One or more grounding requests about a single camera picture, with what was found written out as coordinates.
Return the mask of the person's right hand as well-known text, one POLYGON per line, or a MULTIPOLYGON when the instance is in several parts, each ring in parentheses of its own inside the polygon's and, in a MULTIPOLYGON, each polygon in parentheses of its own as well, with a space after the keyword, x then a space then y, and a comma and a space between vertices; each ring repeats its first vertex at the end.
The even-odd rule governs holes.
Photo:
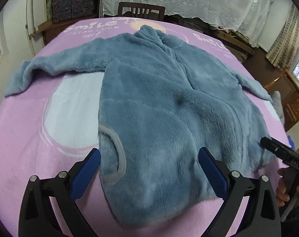
MULTIPOLYGON (((288 188, 291 187, 290 177, 294 174, 291 168, 280 168, 278 174, 281 176, 276 189, 276 201, 278 207, 283 207, 285 202, 290 201, 290 196, 287 194, 288 188)), ((299 206, 299 197, 295 203, 295 207, 299 206)))

